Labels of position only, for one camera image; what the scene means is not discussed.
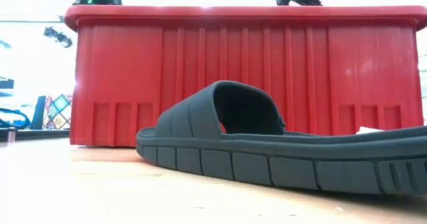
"black slide sandal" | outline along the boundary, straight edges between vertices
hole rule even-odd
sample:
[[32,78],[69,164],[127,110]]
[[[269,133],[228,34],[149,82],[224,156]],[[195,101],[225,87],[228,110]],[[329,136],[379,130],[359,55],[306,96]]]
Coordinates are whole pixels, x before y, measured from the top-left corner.
[[246,183],[427,195],[427,127],[337,137],[284,127],[267,93],[218,81],[142,129],[136,149],[161,167]]

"wooden table surface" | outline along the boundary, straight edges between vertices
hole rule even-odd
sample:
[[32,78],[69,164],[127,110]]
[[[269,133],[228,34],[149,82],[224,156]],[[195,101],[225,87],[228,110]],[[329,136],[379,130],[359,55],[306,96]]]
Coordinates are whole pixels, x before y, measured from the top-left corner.
[[275,189],[67,139],[0,148],[0,223],[427,223],[427,197]]

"wooden floor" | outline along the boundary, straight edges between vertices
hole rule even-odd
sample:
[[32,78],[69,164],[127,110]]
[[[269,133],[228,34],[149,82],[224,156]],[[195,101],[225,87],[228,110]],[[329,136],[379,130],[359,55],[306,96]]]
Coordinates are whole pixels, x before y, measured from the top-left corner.
[[0,148],[0,223],[427,223],[427,197],[275,189],[67,139]]

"red plastic crate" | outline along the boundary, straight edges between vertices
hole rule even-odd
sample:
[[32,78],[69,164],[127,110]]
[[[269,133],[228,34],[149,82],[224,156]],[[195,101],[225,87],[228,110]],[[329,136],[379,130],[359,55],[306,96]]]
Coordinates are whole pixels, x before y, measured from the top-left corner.
[[291,131],[423,124],[416,31],[425,7],[70,7],[79,33],[71,144],[135,134],[217,80],[272,95]]

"red bin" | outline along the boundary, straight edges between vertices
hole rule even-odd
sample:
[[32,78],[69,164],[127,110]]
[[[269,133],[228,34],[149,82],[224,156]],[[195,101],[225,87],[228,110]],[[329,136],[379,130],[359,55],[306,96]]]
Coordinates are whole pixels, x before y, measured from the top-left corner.
[[217,80],[267,91],[287,128],[320,135],[423,124],[425,7],[73,6],[70,140],[134,147],[161,112]]

